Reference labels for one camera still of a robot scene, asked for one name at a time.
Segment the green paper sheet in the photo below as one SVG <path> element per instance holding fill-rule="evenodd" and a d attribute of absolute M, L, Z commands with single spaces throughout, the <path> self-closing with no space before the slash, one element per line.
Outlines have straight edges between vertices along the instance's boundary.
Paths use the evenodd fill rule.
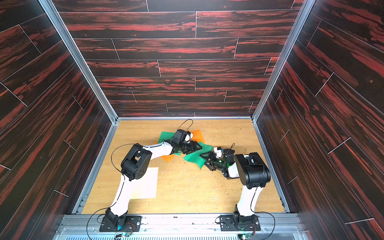
<path fill-rule="evenodd" d="M 183 157 L 183 159 L 186 161 L 186 162 L 189 162 L 189 163 L 194 163 L 196 165 L 198 165 L 198 167 L 200 168 L 200 170 L 202 169 L 204 163 L 206 162 L 206 160 L 204 158 L 202 158 L 200 155 L 201 154 L 208 154 L 209 152 L 211 152 L 213 150 L 213 147 L 210 146 L 210 145 L 206 145 L 204 144 L 203 142 L 199 142 L 198 143 L 202 148 L 194 153 L 191 153 L 191 154 L 188 154 L 188 155 L 185 155 Z"/>
<path fill-rule="evenodd" d="M 171 132 L 162 132 L 159 137 L 158 144 L 171 139 L 174 136 L 174 134 L 175 133 L 171 133 Z"/>

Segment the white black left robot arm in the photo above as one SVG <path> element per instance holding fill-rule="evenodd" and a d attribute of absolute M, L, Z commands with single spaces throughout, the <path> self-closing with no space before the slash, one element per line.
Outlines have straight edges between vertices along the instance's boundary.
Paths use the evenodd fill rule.
<path fill-rule="evenodd" d="M 113 204 L 106 210 L 105 219 L 111 229 L 121 231 L 125 228 L 129 201 L 138 180 L 145 175 L 151 160 L 179 152 L 189 155 L 202 149 L 202 143 L 192 140 L 187 142 L 166 140 L 150 146 L 134 144 L 121 163 L 119 170 L 122 174 L 121 182 Z"/>

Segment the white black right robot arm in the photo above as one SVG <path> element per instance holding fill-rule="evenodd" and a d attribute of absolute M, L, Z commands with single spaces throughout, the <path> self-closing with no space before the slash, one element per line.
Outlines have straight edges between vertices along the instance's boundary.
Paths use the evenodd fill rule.
<path fill-rule="evenodd" d="M 228 179 L 240 179 L 243 189 L 233 213 L 234 226 L 250 225 L 255 228 L 259 222 L 255 207 L 260 193 L 271 181 L 272 175 L 258 153 L 235 154 L 232 149 L 215 150 L 200 154 L 204 165 L 210 171 L 219 170 Z"/>

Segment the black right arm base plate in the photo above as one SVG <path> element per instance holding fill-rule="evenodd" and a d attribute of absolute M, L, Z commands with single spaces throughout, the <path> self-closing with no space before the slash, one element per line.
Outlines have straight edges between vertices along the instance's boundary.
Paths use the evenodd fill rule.
<path fill-rule="evenodd" d="M 252 231 L 258 232 L 261 230 L 259 219 L 256 215 L 251 216 L 235 216 L 235 215 L 220 215 L 215 223 L 220 225 L 222 232 L 234 231 Z"/>

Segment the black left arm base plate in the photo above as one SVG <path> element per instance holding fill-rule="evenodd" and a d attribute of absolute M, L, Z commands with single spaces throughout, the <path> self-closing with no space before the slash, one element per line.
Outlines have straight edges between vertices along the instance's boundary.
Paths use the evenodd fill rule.
<path fill-rule="evenodd" d="M 142 223 L 142 216 L 139 215 L 126 215 L 119 217 L 116 221 L 110 221 L 107 217 L 103 217 L 99 231 L 105 233 L 111 232 L 125 232 L 133 233 L 139 232 Z"/>

